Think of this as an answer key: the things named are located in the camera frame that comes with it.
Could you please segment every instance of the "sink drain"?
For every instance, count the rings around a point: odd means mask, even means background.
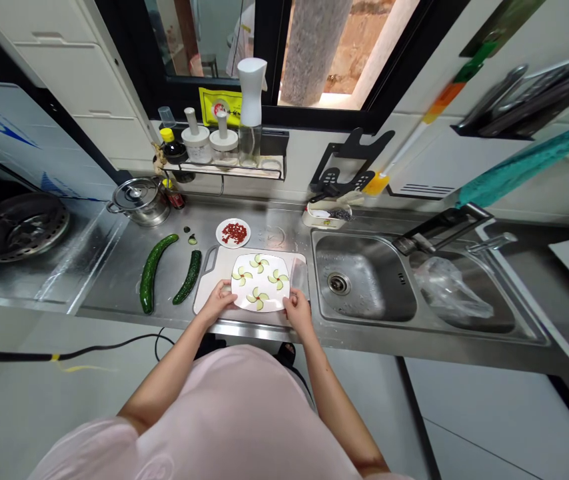
[[[347,295],[351,291],[351,282],[342,273],[330,273],[326,283],[329,286],[329,290],[336,295]]]

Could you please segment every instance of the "white plate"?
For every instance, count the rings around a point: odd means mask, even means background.
[[[225,243],[223,241],[223,230],[229,223],[240,223],[240,225],[242,225],[244,228],[247,229],[247,236],[241,243],[236,243],[236,241],[231,238],[229,239],[228,243]],[[250,236],[251,236],[251,228],[249,228],[249,225],[247,224],[246,221],[240,219],[227,219],[221,222],[220,225],[218,225],[218,228],[216,228],[216,238],[218,239],[218,243],[220,243],[223,247],[226,248],[240,248],[249,241]]]
[[[231,293],[238,307],[259,313],[284,309],[289,296],[289,272],[285,260],[274,255],[239,255],[231,272]]]

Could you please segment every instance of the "towel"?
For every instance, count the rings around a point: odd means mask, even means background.
[[[569,131],[517,153],[467,183],[456,207],[469,202],[488,207],[569,154]]]

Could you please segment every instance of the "cutting board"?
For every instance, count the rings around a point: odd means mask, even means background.
[[[214,263],[213,267],[210,270],[206,271],[200,278],[198,289],[196,290],[196,300],[193,303],[194,313],[197,314],[203,308],[205,302],[211,294],[211,291],[213,290],[213,287],[215,287],[220,280],[231,278],[231,271],[233,269],[236,258],[239,255],[245,255],[247,253],[252,253],[254,255],[256,253],[260,253],[262,255],[275,255],[282,258],[286,263],[286,268],[289,271],[290,276],[294,274],[293,263],[295,259],[298,259],[306,264],[306,259],[302,253],[249,248],[239,248],[232,250],[224,247],[215,247],[207,252],[205,266],[211,262],[210,258],[212,255],[215,255],[215,258],[213,260]],[[262,325],[278,325],[290,327],[284,310],[259,313],[243,309],[227,309],[221,313],[220,318],[250,323],[261,323]]]

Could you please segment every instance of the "sink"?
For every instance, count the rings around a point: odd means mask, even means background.
[[[453,263],[462,273],[462,280],[479,298],[491,305],[494,312],[491,318],[451,318],[446,316],[438,316],[438,318],[453,327],[491,333],[509,333],[516,327],[514,312],[504,299],[498,286],[491,280],[491,273],[483,264],[473,259],[470,255],[452,251],[438,251],[433,256],[447,259]],[[409,257],[411,269],[416,271],[429,257],[426,253],[420,251],[412,253]],[[426,302],[430,303],[430,295],[425,291],[421,291],[421,293]]]
[[[406,270],[386,241],[329,234],[314,252],[324,317],[406,322],[415,316],[418,304]]]
[[[396,235],[314,230],[311,238],[320,313],[329,321],[548,344],[502,267],[489,252],[467,253],[467,241],[453,241],[435,255],[453,262],[464,282],[493,306],[489,319],[438,316],[414,276],[429,256],[400,254],[391,244]]]

